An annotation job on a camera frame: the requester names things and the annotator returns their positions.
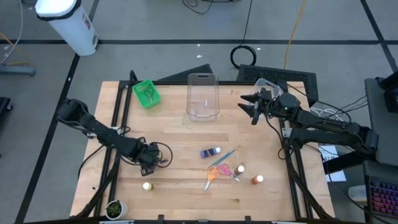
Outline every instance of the yellow cable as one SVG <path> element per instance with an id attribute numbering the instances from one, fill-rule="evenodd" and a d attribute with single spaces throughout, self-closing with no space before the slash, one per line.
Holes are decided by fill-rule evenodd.
<path id="1" fill-rule="evenodd" d="M 0 32 L 0 36 L 2 36 L 4 38 L 4 40 L 6 40 L 11 46 L 14 46 L 14 44 L 3 33 Z M 29 64 L 29 59 L 27 58 L 25 53 L 22 50 L 20 50 L 18 47 L 16 47 L 16 49 L 26 59 L 26 62 L 12 62 L 12 63 L 9 63 L 7 65 L 28 65 Z"/>
<path id="2" fill-rule="evenodd" d="M 294 34 L 296 33 L 297 24 L 299 24 L 299 20 L 301 20 L 301 15 L 303 14 L 303 11 L 304 11 L 305 1 L 306 0 L 303 0 L 303 4 L 301 5 L 300 13 L 298 14 L 298 19 L 296 21 L 296 24 L 294 25 L 292 35 L 290 36 L 290 39 L 289 39 L 289 43 L 287 44 L 286 54 L 285 54 L 285 62 L 284 62 L 284 69 L 286 68 L 287 54 L 289 53 L 290 44 L 292 43 L 292 39 L 294 37 Z"/>

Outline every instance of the potted plant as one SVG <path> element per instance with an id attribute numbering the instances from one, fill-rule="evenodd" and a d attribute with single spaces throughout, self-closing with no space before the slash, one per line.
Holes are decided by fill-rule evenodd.
<path id="1" fill-rule="evenodd" d="M 126 216 L 128 207 L 125 202 L 114 200 L 108 203 L 105 210 L 106 217 L 109 220 L 119 220 Z"/>

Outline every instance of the white paper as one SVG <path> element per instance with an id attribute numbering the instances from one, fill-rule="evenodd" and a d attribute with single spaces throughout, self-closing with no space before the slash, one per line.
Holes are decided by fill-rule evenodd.
<path id="1" fill-rule="evenodd" d="M 337 156 L 336 146 L 319 146 L 319 150 L 321 151 L 322 156 L 323 156 L 324 160 L 326 160 L 326 161 L 338 157 Z M 346 176 L 344 175 L 344 171 L 342 171 L 342 170 L 330 174 L 330 177 L 331 177 L 331 180 L 333 182 L 345 182 L 345 181 L 347 181 L 346 180 Z M 328 182 L 330 182 L 329 175 L 326 175 L 326 180 Z"/>

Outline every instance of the small bottle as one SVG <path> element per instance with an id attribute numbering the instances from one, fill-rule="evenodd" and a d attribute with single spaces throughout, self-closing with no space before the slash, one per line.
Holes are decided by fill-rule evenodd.
<path id="1" fill-rule="evenodd" d="M 263 180 L 264 180 L 264 178 L 262 177 L 262 175 L 257 175 L 255 177 L 253 177 L 253 179 L 251 179 L 251 182 L 253 184 L 260 184 Z"/>
<path id="2" fill-rule="evenodd" d="M 153 189 L 154 189 L 154 185 L 153 185 L 153 184 L 150 184 L 150 183 L 148 183 L 148 182 L 145 182 L 145 183 L 142 185 L 142 188 L 143 188 L 144 190 L 153 190 Z"/>
<path id="3" fill-rule="evenodd" d="M 243 171 L 244 171 L 244 166 L 239 165 L 239 166 L 234 170 L 234 174 L 235 174 L 236 176 L 239 176 L 239 175 L 241 175 L 241 174 L 243 173 Z"/>
<path id="4" fill-rule="evenodd" d="M 202 152 L 200 152 L 200 155 L 202 158 L 206 158 L 209 156 L 214 156 L 215 154 L 219 154 L 221 152 L 221 148 L 220 147 L 216 147 L 213 149 L 207 149 L 207 150 L 203 150 Z"/>

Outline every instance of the small jar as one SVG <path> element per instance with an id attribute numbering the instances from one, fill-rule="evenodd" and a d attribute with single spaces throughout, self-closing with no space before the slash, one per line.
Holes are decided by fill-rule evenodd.
<path id="1" fill-rule="evenodd" d="M 142 185 L 142 188 L 143 188 L 144 190 L 153 190 L 153 189 L 154 189 L 154 185 L 153 185 L 153 184 L 150 184 L 150 183 L 148 183 L 148 182 L 145 182 L 145 183 Z"/>
<path id="2" fill-rule="evenodd" d="M 244 171 L 244 166 L 239 165 L 239 166 L 234 170 L 234 174 L 235 174 L 236 176 L 239 176 L 239 175 L 241 175 L 241 174 L 243 173 L 243 171 Z"/>
<path id="3" fill-rule="evenodd" d="M 253 184 L 260 184 L 264 180 L 262 175 L 257 175 L 251 179 Z"/>

